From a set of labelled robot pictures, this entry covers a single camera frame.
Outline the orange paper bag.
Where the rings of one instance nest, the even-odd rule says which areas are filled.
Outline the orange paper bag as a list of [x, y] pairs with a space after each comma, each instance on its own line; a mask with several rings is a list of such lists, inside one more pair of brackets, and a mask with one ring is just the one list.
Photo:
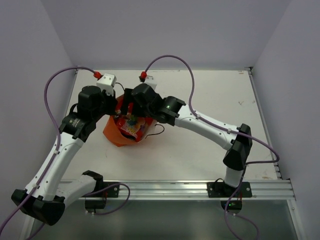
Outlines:
[[123, 94], [116, 98], [115, 115], [109, 117], [103, 129], [103, 135], [117, 147], [136, 145], [165, 131], [162, 124], [145, 115], [131, 92], [131, 88], [123, 88]]

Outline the red gummy snack bag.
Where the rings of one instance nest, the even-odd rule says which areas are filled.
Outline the red gummy snack bag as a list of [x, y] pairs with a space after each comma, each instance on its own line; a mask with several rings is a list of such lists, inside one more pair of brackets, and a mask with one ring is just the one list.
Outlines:
[[114, 118], [115, 125], [121, 135], [134, 142], [140, 142], [145, 134], [149, 131], [149, 127], [154, 120], [150, 117], [138, 117], [131, 114], [121, 114], [122, 101], [116, 106], [117, 116]]

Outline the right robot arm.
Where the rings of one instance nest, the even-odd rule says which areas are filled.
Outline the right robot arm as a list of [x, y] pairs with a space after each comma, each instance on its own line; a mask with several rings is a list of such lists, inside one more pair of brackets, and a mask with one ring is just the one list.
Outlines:
[[174, 96], [162, 98], [146, 83], [125, 89], [120, 110], [123, 114], [132, 113], [160, 124], [190, 130], [218, 144], [226, 151], [222, 160], [226, 166], [223, 192], [232, 197], [241, 190], [241, 178], [253, 145], [248, 125], [237, 127], [201, 115]]

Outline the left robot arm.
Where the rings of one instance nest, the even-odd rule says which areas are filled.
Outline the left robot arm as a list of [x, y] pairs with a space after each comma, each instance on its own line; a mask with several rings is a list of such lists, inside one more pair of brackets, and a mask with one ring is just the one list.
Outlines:
[[12, 201], [20, 210], [44, 224], [53, 226], [65, 209], [79, 198], [103, 193], [103, 176], [87, 170], [65, 187], [59, 184], [71, 160], [96, 129], [105, 115], [114, 115], [117, 99], [115, 90], [102, 90], [98, 86], [85, 86], [78, 94], [78, 102], [62, 120], [57, 139], [35, 177], [24, 189], [16, 189]]

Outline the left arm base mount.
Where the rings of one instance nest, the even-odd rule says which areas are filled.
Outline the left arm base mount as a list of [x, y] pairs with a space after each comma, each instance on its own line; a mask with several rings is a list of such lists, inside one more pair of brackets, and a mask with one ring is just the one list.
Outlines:
[[113, 184], [116, 184], [116, 182], [101, 181], [100, 183], [98, 183], [95, 186], [93, 192], [91, 192], [89, 196], [85, 196], [85, 202], [84, 202], [85, 209], [88, 212], [95, 212], [96, 210], [102, 210], [106, 207], [108, 197], [117, 198], [119, 195], [119, 187], [117, 185], [111, 188], [108, 188], [105, 191], [98, 192]]

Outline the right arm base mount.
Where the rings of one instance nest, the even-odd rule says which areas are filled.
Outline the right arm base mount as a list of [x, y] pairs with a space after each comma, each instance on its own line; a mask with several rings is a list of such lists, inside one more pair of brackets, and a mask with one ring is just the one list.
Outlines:
[[[221, 178], [218, 178], [215, 181], [206, 183], [207, 195], [209, 198], [229, 198], [236, 190], [235, 187], [228, 186], [225, 184]], [[227, 200], [221, 201], [221, 207], [224, 209], [227, 206], [228, 211], [240, 212], [242, 210], [242, 200], [243, 198], [251, 198], [253, 196], [251, 185], [249, 182], [242, 182], [240, 189], [237, 193], [234, 194], [235, 200], [231, 200], [227, 204]]]

